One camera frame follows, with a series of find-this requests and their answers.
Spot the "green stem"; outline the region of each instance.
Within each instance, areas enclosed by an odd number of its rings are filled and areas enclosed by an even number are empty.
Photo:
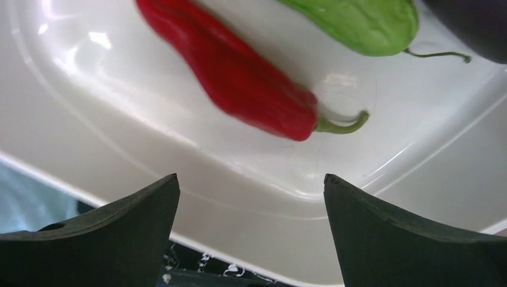
[[[315,132],[323,132],[323,133],[336,133],[336,134],[346,134],[353,133],[359,130],[364,124],[368,121],[369,113],[367,111],[362,111],[359,114],[359,118],[357,122],[351,124],[350,126],[339,126],[330,122],[327,118],[323,116],[319,116],[319,121],[315,125]]]
[[[430,58],[430,57],[441,57],[441,56],[458,56],[458,57],[463,58],[465,63],[470,63],[470,61],[472,60],[471,56],[468,56],[468,55],[465,55],[462,53],[457,53],[457,52],[443,52],[443,53],[434,53],[434,54],[416,54],[416,53],[412,52],[409,48],[406,48],[404,50],[404,52],[407,54],[410,54],[414,57],[419,57],[419,58]]]

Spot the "black patterned fabric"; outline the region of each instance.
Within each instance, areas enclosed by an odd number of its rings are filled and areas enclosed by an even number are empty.
[[[170,241],[162,260],[158,286],[289,287],[237,264],[230,264]]]

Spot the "white surface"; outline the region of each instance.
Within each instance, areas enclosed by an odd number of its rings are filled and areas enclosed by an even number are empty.
[[[506,66],[362,57],[276,1],[202,2],[327,107],[370,122],[270,136],[217,110],[133,1],[5,0],[2,160],[95,204],[176,172],[176,240],[301,286],[342,283],[326,173],[439,222],[502,228]],[[415,51],[471,53],[421,14]]]

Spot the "pepper stem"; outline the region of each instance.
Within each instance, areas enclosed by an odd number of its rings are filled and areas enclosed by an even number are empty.
[[[351,124],[350,126],[339,126],[320,115],[319,121],[315,125],[314,131],[323,133],[336,133],[340,135],[346,133],[353,133],[359,130],[362,126],[364,126],[364,124],[368,121],[368,118],[369,118],[368,111],[362,111],[359,114],[359,118],[355,123]]]
[[[458,52],[443,52],[443,53],[434,53],[434,54],[416,54],[416,53],[412,52],[409,48],[406,48],[403,52],[405,52],[407,54],[410,54],[410,55],[412,55],[414,57],[419,57],[419,58],[430,58],[430,57],[440,57],[440,56],[458,56],[458,57],[463,58],[463,60],[467,64],[470,63],[470,61],[472,60],[471,56],[468,56],[468,55],[465,55],[465,54],[462,54],[462,53],[458,53]]]

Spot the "light blue surface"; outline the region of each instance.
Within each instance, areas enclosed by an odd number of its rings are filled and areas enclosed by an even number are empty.
[[[77,200],[0,163],[0,233],[36,231],[77,216]]]

